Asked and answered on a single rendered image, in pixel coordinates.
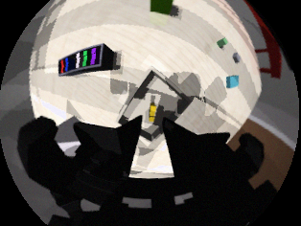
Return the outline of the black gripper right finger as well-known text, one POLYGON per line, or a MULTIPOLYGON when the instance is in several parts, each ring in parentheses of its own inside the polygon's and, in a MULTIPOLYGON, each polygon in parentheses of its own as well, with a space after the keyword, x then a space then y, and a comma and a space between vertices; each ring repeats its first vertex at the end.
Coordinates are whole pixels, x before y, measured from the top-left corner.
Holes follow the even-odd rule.
POLYGON ((227 143, 231 133, 201 133, 197 135, 190 129, 175 124, 173 121, 163 118, 163 135, 165 135, 167 150, 170 153, 171 164, 173 164, 174 177, 185 175, 197 157, 212 144, 227 143))

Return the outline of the yellow fuse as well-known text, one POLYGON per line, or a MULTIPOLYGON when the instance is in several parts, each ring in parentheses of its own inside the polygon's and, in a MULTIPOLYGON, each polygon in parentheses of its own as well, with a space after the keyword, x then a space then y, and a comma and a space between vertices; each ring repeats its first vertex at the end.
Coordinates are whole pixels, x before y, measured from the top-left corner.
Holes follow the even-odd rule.
POLYGON ((157 105, 154 102, 150 103, 150 122, 154 122, 155 109, 157 109, 157 105))

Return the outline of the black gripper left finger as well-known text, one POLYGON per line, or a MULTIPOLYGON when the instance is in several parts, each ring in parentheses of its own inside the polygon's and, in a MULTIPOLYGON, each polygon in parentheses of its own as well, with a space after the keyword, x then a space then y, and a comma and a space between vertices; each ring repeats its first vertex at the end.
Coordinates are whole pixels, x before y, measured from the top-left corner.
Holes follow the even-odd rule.
POLYGON ((135 150, 138 147, 140 131, 142 131, 143 116, 138 116, 127 124, 119 127, 104 127, 99 124, 82 124, 74 122, 75 135, 81 143, 91 147, 104 148, 116 152, 117 162, 119 162, 123 174, 130 177, 132 160, 134 160, 135 150))

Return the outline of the white blade fuse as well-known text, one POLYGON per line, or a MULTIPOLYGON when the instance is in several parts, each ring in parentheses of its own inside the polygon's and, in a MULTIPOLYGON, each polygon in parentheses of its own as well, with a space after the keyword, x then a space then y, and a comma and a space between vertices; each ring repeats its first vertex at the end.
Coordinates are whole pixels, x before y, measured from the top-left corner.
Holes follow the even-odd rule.
MULTIPOLYGON (((82 53, 78 53, 77 54, 77 64, 75 64, 75 66, 77 66, 78 68, 81 68, 83 62, 84 62, 84 56, 82 55, 82 53)), ((75 68, 77 68, 77 67, 75 67, 75 68)))

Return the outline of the teal rectangular block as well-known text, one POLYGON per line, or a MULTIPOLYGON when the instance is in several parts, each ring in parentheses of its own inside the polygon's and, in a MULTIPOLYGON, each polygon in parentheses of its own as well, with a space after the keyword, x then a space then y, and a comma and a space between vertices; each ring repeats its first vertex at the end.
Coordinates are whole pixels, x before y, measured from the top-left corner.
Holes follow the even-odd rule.
MULTIPOLYGON (((227 83, 227 87, 229 87, 229 89, 232 89, 232 87, 240 86, 239 75, 227 76, 225 83, 227 83)), ((225 87, 225 89, 227 89, 227 87, 225 87)))

